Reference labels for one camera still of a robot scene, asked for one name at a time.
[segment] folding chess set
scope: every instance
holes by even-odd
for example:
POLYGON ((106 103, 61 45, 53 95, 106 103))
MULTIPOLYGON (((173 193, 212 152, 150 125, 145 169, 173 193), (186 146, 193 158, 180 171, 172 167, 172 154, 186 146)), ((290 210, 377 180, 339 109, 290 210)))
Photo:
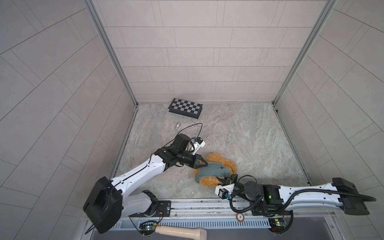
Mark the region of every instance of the folding chess set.
POLYGON ((177 113, 192 118, 199 118, 202 108, 203 104, 177 98, 174 98, 168 107, 171 113, 177 113))

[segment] orange plush fur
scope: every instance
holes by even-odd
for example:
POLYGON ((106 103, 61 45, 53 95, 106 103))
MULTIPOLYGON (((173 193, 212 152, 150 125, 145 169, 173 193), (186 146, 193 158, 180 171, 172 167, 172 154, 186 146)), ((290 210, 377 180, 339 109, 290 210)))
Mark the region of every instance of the orange plush fur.
MULTIPOLYGON (((214 152, 212 154, 209 154, 207 157, 204 158, 207 162, 218 162, 223 164, 223 167, 229 168, 231 171, 230 174, 234 174, 237 172, 237 166, 234 162, 231 160, 228 160, 220 155, 218 152, 214 152)), ((199 169, 194 169, 194 173, 197 175, 199 173, 199 169)), ((216 187, 219 184, 219 180, 217 180, 216 177, 202 177, 200 179, 200 184, 204 187, 216 187)))

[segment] marble floor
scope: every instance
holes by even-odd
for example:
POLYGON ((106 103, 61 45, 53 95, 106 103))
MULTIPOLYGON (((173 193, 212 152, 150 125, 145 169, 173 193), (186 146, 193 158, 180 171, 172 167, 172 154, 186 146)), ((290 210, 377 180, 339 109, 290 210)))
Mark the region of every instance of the marble floor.
MULTIPOLYGON (((206 145, 198 151, 203 157, 219 152, 237 164, 239 176, 253 175, 258 183, 308 185, 270 103, 203 104, 199 119, 170 113, 168 105, 141 104, 116 176, 147 160, 192 122, 203 123, 200 137, 206 145)), ((199 130, 196 125, 182 133, 194 137, 199 130)), ((201 186, 194 177, 192 168, 171 167, 134 194, 148 189, 159 199, 217 197, 214 188, 201 186)))

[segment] gray tile wall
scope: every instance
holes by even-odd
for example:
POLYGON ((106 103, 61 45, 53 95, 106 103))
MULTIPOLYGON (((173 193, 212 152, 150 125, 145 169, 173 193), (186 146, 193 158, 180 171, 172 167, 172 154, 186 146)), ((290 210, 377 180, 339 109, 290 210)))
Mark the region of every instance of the gray tile wall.
POLYGON ((349 239, 384 239, 382 0, 339 0, 277 104, 314 184, 343 177, 368 216, 338 213, 349 239))
POLYGON ((93 0, 142 103, 274 100, 325 2, 93 0))
POLYGON ((0 239, 69 240, 133 103, 81 0, 0 1, 0 239))

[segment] stuffed animal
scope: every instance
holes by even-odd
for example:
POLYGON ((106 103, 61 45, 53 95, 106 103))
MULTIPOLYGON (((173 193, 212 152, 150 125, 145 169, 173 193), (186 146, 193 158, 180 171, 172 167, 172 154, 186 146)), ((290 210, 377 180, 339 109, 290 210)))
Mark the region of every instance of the stuffed animal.
POLYGON ((204 159, 208 162, 208 166, 193 170, 196 182, 204 187, 216 187, 220 183, 217 178, 224 178, 237 172, 236 164, 218 152, 209 154, 204 159))

